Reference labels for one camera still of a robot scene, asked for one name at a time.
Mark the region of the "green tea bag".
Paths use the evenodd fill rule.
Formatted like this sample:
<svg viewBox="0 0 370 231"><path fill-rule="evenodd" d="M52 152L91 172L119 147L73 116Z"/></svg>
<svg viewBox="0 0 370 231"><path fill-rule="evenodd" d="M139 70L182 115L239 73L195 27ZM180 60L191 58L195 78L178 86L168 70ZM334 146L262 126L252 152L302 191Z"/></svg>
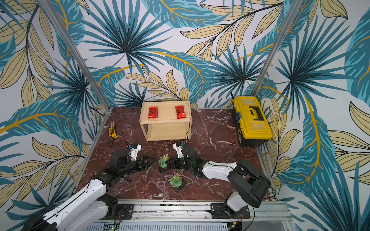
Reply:
<svg viewBox="0 0 370 231"><path fill-rule="evenodd" d="M169 159L168 154L159 157L159 173L163 173L169 169L169 165L166 163L168 159Z"/></svg>
<svg viewBox="0 0 370 231"><path fill-rule="evenodd" d="M182 176L178 173L175 173L169 180L169 184L175 190L175 192L179 193L185 186L186 181L183 180Z"/></svg>

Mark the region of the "red tea bag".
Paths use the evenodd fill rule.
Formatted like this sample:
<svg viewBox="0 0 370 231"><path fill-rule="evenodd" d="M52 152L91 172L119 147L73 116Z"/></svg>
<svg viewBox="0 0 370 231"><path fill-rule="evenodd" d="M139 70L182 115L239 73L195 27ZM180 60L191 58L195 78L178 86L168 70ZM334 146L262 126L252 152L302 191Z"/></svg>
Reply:
<svg viewBox="0 0 370 231"><path fill-rule="evenodd" d="M183 105L176 106L175 110L177 119L183 119L187 117L185 113L185 107Z"/></svg>
<svg viewBox="0 0 370 231"><path fill-rule="evenodd" d="M158 118L158 107L157 106L152 106L149 107L149 112L148 112L148 119L155 119Z"/></svg>

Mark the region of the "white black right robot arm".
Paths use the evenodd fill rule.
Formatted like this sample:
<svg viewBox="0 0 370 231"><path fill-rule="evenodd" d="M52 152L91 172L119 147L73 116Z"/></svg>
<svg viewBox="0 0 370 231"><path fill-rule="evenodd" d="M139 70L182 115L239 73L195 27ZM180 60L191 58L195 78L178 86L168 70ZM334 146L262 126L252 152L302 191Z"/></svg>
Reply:
<svg viewBox="0 0 370 231"><path fill-rule="evenodd" d="M223 202L211 204L213 219L238 218L248 212L249 207L258 208L269 189L271 181L247 160L234 163L206 161L189 145L175 143L176 157L164 155L159 158L159 170L190 171L196 178L222 180L231 183L235 191Z"/></svg>

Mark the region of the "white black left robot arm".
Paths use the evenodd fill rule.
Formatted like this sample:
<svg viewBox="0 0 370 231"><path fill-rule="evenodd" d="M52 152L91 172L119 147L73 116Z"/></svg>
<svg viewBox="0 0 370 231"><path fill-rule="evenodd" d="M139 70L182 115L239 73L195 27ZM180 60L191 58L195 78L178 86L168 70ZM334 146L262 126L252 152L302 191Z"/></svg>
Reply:
<svg viewBox="0 0 370 231"><path fill-rule="evenodd" d="M120 215L118 201L108 191L127 175L147 170L155 163L151 157L138 158L140 147L116 150L103 170L80 191L51 211L31 216L24 231L82 231L104 217Z"/></svg>

